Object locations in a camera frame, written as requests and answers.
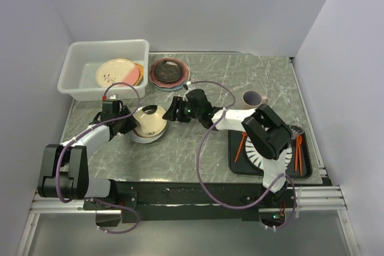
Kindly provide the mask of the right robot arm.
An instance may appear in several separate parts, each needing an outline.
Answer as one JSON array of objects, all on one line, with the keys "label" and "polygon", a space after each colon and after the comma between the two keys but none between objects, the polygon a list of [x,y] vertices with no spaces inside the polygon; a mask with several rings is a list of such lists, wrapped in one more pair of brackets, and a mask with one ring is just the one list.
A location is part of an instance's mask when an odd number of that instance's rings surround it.
[{"label": "right robot arm", "polygon": [[292,132],[270,108],[234,110],[213,106],[202,89],[193,89],[183,97],[174,97],[163,115],[166,121],[188,123],[197,119],[208,131],[240,131],[247,134],[263,161],[263,202],[276,207],[283,201],[286,189],[286,154]]}]

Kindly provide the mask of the cream and pink round plate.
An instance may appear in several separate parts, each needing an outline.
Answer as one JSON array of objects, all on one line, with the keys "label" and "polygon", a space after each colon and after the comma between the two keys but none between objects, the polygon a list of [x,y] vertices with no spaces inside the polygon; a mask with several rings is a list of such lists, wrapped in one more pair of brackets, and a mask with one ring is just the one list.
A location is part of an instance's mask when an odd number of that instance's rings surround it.
[{"label": "cream and pink round plate", "polygon": [[112,59],[102,64],[95,73],[95,80],[102,88],[117,82],[135,85],[140,78],[139,67],[127,59]]}]

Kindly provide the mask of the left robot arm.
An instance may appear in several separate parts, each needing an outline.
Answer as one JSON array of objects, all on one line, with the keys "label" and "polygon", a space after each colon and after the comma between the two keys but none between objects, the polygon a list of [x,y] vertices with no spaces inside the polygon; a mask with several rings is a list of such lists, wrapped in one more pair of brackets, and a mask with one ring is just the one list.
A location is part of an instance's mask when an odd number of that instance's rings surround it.
[{"label": "left robot arm", "polygon": [[136,127],[137,121],[121,100],[103,100],[102,110],[86,130],[69,141],[44,148],[38,195],[63,203],[97,198],[104,208],[114,208],[119,202],[116,182],[91,177],[88,159],[103,144]]}]

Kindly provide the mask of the orange woven-pattern square plate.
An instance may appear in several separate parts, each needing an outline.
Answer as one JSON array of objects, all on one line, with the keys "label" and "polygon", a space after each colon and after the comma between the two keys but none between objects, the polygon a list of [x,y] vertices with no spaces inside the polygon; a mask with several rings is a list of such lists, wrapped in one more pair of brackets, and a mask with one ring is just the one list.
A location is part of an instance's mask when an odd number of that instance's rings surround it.
[{"label": "orange woven-pattern square plate", "polygon": [[135,62],[134,64],[136,65],[136,67],[139,70],[139,78],[137,79],[137,81],[134,84],[135,86],[138,86],[140,84],[140,82],[142,81],[142,79],[143,79],[144,67],[143,67],[143,65],[141,65],[141,64],[139,64],[137,62]]}]

